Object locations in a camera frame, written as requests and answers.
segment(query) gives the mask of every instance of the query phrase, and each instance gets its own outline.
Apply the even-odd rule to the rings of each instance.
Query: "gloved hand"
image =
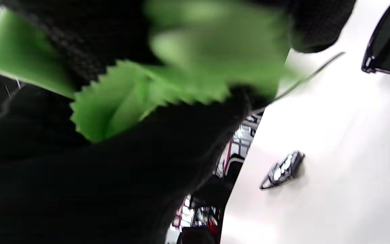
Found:
[[[48,34],[79,88],[116,59],[159,64],[148,47],[143,1],[1,2]],[[284,2],[306,40],[301,51],[333,44],[354,4]],[[331,21],[310,21],[318,18],[312,3]],[[317,26],[336,31],[316,38]],[[237,87],[223,104],[160,108],[130,131],[91,145],[74,131],[68,99],[22,88],[0,116],[0,243],[164,243],[183,197],[211,174],[248,112],[272,99]]]

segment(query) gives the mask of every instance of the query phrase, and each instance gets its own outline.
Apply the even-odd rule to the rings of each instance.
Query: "black knit glove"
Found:
[[[48,34],[79,88],[116,59],[160,64],[148,47],[143,1],[1,2]],[[299,50],[318,51],[337,39],[354,0],[284,2],[303,34]],[[326,12],[305,8],[311,3]],[[316,17],[325,13],[331,21]],[[22,88],[0,116],[0,243],[163,244],[182,198],[211,174],[252,105],[271,101],[252,94],[239,87],[223,104],[159,108],[92,145],[74,131],[68,99]]]

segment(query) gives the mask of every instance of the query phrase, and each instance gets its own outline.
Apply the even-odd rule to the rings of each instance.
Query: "black sleeve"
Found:
[[[162,244],[250,104],[237,89],[224,104],[159,108],[89,144],[68,120],[68,102],[27,86],[0,117],[0,244]]]
[[[26,85],[0,115],[0,165],[88,145],[70,121],[70,100]]]

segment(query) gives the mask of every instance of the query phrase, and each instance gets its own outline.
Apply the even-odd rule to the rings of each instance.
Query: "black glove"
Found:
[[[147,45],[143,1],[2,3],[49,35],[79,87],[116,59],[160,64]],[[298,16],[302,6],[284,8]],[[332,44],[343,22],[332,22],[336,37],[307,46]],[[0,116],[0,243],[164,243],[183,197],[211,175],[252,105],[273,99],[252,94],[239,87],[223,104],[159,108],[91,145],[74,131],[68,99],[22,88]]]

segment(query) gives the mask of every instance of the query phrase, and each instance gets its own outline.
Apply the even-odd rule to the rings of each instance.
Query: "green microfiber cloth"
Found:
[[[0,12],[0,74],[69,98],[76,91],[45,34],[8,9]]]
[[[158,106],[222,102],[235,85],[274,97],[281,78],[295,78],[280,58],[286,45],[280,12],[224,0],[149,0],[146,6],[155,24],[151,48],[164,65],[118,61],[75,93],[44,35],[5,9],[0,74],[74,98],[71,119],[92,142],[130,129]]]

